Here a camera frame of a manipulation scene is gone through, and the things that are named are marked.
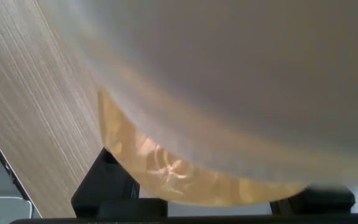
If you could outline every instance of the wood grain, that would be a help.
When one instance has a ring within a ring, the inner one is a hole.
[[[70,198],[101,149],[96,85],[33,0],[0,0],[0,148],[43,217]]]

